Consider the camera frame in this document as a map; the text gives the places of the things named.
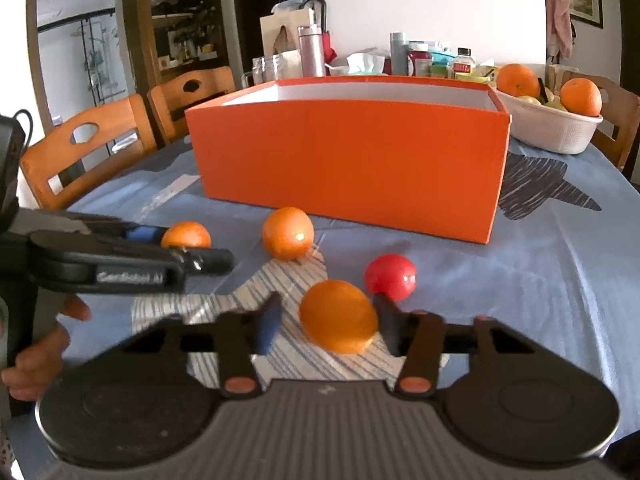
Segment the person left hand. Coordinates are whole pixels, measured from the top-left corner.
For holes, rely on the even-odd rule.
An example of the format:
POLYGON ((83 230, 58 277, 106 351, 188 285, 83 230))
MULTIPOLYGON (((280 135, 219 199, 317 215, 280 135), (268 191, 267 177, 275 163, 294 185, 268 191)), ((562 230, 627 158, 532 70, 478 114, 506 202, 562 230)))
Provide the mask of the person left hand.
POLYGON ((59 322, 35 344, 19 353, 15 365, 2 370, 1 381, 17 401, 37 400, 63 369, 70 334, 59 322))

